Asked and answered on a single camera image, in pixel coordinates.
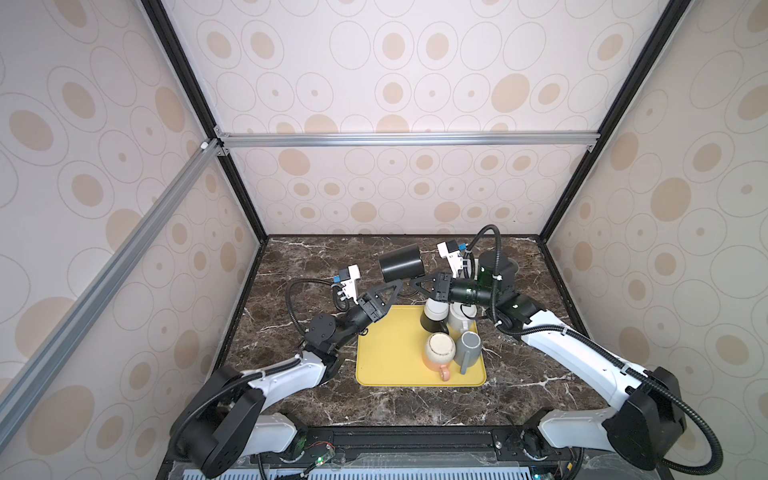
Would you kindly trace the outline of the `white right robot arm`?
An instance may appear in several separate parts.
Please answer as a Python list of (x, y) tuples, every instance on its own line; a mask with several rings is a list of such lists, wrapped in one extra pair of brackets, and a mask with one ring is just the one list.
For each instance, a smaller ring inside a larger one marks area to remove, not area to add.
[(494, 288), (444, 272), (410, 285), (432, 300), (484, 308), (501, 332), (555, 359), (607, 402), (602, 410), (543, 414), (536, 428), (551, 446), (606, 449), (637, 468), (654, 470), (684, 433), (679, 382), (668, 370), (650, 371), (613, 354), (513, 287)]

